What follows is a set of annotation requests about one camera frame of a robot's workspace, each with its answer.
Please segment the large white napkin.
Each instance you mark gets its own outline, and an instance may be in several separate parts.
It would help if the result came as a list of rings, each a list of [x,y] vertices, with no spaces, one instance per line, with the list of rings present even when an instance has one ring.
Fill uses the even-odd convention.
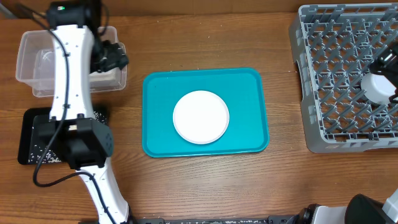
[[[91,77],[95,76],[109,76],[109,75],[114,75],[117,72],[117,68],[114,68],[112,70],[109,70],[107,72],[93,72],[90,74]]]

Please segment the small white bowl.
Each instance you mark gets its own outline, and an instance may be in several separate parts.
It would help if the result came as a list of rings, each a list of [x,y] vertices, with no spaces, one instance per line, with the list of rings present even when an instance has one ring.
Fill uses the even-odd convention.
[[[390,96],[396,93],[397,88],[383,75],[367,73],[361,80],[361,89],[365,90],[365,97],[373,103],[389,104]]]

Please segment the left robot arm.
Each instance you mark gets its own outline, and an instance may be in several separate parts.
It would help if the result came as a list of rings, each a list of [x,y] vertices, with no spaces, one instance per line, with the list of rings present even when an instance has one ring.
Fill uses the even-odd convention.
[[[49,120],[37,131],[47,145],[43,154],[54,152],[73,173],[40,183],[40,157],[32,178],[38,187],[51,187],[79,176],[96,207],[98,223],[135,223],[111,166],[113,134],[96,120],[91,102],[90,74],[122,70],[129,63],[119,44],[101,40],[101,13],[107,11],[101,1],[55,1],[43,16],[54,47],[55,89]]]

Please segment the large white plate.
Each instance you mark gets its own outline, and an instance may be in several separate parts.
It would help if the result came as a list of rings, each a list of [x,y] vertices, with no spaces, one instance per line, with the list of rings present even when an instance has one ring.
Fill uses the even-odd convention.
[[[176,132],[193,144],[217,141],[229,126],[229,109],[217,94],[197,90],[178,100],[173,110]]]

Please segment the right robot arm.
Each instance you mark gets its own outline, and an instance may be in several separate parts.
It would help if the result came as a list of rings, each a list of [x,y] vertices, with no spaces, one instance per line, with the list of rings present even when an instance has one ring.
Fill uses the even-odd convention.
[[[397,104],[397,42],[394,42],[369,66],[369,73],[361,81],[361,89],[368,100],[379,105]],[[363,194],[355,195],[345,207],[316,204],[304,208],[286,223],[397,223],[397,192],[384,203]]]

